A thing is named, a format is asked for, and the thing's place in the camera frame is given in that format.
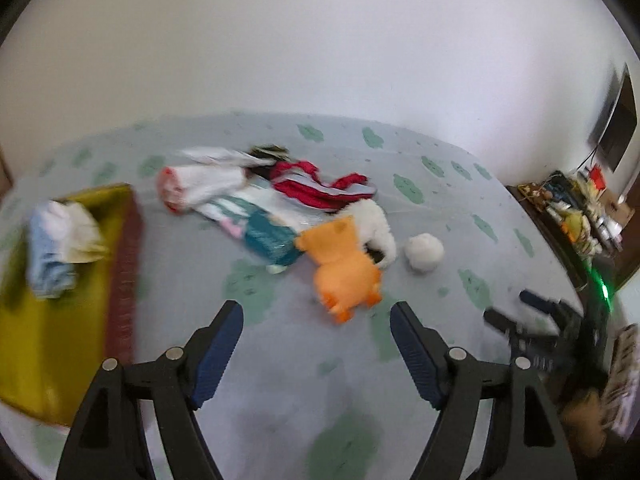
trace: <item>orange plush toy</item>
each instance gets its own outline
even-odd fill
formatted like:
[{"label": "orange plush toy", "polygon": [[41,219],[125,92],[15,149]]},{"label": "orange plush toy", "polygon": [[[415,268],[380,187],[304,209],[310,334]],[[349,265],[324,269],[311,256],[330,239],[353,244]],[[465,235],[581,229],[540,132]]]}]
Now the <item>orange plush toy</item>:
[{"label": "orange plush toy", "polygon": [[352,309],[361,303],[372,307],[382,301],[382,272],[360,249],[352,216],[308,229],[295,244],[320,265],[314,276],[316,291],[336,322],[350,320]]}]

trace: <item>cardboard box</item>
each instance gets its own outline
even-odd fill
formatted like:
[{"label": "cardboard box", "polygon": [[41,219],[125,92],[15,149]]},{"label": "cardboard box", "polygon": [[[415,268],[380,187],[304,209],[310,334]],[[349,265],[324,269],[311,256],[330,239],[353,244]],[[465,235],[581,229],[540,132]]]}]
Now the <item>cardboard box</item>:
[{"label": "cardboard box", "polygon": [[629,223],[629,220],[631,220],[631,217],[636,212],[636,210],[631,209],[626,202],[619,204],[618,196],[609,189],[605,189],[598,200],[604,206],[604,211],[607,215],[622,225],[623,228]]}]

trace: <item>white plush toy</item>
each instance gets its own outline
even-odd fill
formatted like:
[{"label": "white plush toy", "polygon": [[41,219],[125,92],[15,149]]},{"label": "white plush toy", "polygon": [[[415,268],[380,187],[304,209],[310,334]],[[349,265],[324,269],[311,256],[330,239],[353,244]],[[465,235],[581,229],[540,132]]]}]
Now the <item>white plush toy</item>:
[{"label": "white plush toy", "polygon": [[365,245],[368,245],[371,249],[385,255],[376,263],[377,267],[384,269],[393,263],[398,256],[396,241],[386,222],[385,212],[378,204],[370,198],[358,200],[342,209],[335,217],[344,218],[345,216],[353,216],[363,250],[366,250]]},{"label": "white plush toy", "polygon": [[428,233],[414,236],[404,246],[409,264],[420,272],[435,269],[444,258],[442,242]]}]

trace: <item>light blue cloth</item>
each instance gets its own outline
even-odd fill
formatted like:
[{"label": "light blue cloth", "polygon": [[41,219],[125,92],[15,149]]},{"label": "light blue cloth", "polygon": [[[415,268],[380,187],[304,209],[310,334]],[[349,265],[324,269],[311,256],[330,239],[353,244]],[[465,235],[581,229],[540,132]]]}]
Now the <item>light blue cloth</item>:
[{"label": "light blue cloth", "polygon": [[65,290],[76,286],[73,264],[60,262],[56,244],[44,227],[42,213],[47,204],[41,203],[29,218],[29,259],[27,281],[37,298],[59,298]]}]

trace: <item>silver screw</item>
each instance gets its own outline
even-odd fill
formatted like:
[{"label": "silver screw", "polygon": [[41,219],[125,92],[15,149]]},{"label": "silver screw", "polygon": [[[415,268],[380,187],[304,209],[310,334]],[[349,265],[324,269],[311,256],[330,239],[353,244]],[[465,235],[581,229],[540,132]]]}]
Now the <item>silver screw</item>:
[{"label": "silver screw", "polygon": [[449,357],[456,361],[464,361],[466,359],[466,352],[462,348],[452,348],[449,350]]},{"label": "silver screw", "polygon": [[529,370],[529,368],[531,368],[531,361],[526,357],[516,357],[516,366],[520,370]]},{"label": "silver screw", "polygon": [[115,370],[117,366],[118,366],[118,360],[114,359],[113,357],[109,357],[108,359],[105,359],[104,361],[102,361],[102,369],[107,372],[111,372],[112,370]]},{"label": "silver screw", "polygon": [[172,346],[164,353],[164,355],[166,355],[166,358],[171,361],[177,361],[182,357],[182,354],[184,354],[184,352],[179,346]]}]

